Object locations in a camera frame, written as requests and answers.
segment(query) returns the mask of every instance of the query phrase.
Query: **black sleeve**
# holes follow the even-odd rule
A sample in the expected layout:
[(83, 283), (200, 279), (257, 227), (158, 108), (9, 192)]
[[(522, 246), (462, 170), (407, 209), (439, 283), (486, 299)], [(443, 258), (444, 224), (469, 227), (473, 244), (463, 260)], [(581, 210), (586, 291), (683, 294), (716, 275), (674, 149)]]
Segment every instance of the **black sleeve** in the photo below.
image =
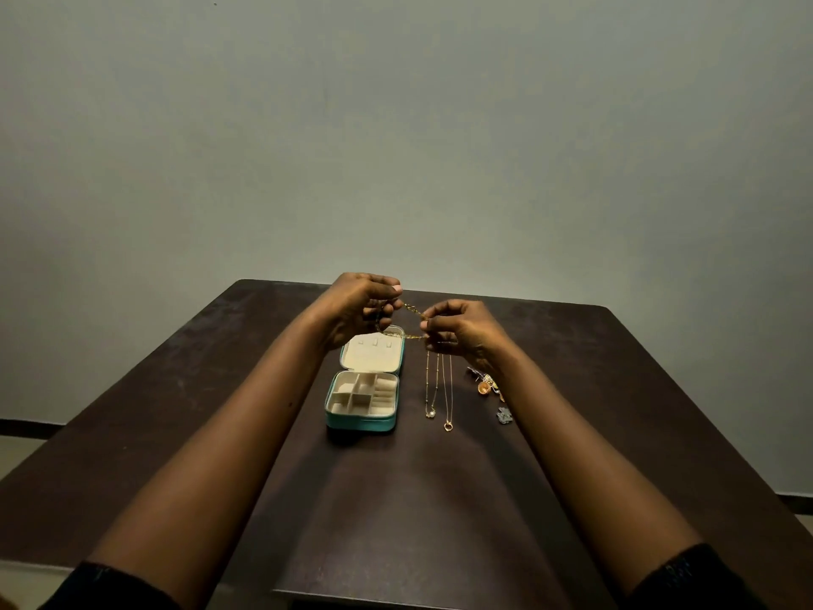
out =
[(706, 543), (697, 544), (644, 578), (625, 610), (726, 607), (767, 610)]
[(40, 610), (64, 608), (180, 610), (169, 595), (140, 578), (112, 567), (87, 562), (71, 572)]

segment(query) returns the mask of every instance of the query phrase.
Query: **black baseboard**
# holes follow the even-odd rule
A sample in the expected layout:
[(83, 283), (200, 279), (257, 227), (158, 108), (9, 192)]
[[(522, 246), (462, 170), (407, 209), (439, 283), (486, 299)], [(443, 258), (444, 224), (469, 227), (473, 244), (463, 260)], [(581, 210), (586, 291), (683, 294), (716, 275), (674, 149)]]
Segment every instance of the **black baseboard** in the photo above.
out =
[(0, 419), (0, 436), (39, 438), (47, 441), (59, 432), (63, 426), (63, 424), (47, 424), (44, 421)]
[(799, 496), (798, 494), (779, 494), (780, 501), (794, 514), (799, 516), (813, 516), (813, 497)]

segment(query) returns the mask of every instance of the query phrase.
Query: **person's left hand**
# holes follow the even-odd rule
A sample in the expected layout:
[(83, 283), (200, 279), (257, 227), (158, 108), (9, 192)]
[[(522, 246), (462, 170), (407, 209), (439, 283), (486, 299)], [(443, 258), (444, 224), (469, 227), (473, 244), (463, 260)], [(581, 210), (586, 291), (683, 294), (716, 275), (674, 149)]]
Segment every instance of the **person's left hand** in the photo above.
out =
[(353, 336), (371, 333), (392, 323), (393, 312), (403, 307), (398, 278), (345, 272), (308, 308), (326, 328), (325, 349), (346, 344)]

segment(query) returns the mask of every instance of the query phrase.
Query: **open jewelry box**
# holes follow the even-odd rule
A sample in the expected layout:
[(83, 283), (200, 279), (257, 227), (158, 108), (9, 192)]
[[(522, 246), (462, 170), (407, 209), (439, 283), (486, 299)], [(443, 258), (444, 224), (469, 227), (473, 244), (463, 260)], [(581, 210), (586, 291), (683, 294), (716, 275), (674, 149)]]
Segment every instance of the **open jewelry box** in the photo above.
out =
[[(403, 335), (397, 325), (385, 332)], [(324, 413), (330, 428), (386, 432), (395, 427), (404, 340), (369, 333), (341, 348), (338, 372), (330, 384)]]

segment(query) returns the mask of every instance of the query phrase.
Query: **table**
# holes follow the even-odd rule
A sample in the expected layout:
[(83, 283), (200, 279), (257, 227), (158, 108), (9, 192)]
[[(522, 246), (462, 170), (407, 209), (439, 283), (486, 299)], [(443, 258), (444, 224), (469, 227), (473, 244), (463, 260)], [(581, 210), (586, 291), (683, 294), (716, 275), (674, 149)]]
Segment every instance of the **table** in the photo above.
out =
[[(322, 286), (240, 280), (0, 482), (0, 559), (73, 565)], [(418, 307), (447, 294), (407, 291)], [(813, 607), (813, 538), (603, 307), (486, 298), (573, 405), (771, 607)], [(418, 318), (397, 316), (407, 331)], [(247, 591), (425, 607), (614, 607), (515, 424), (454, 365), (454, 431), (329, 433), (325, 360), (223, 576)]]

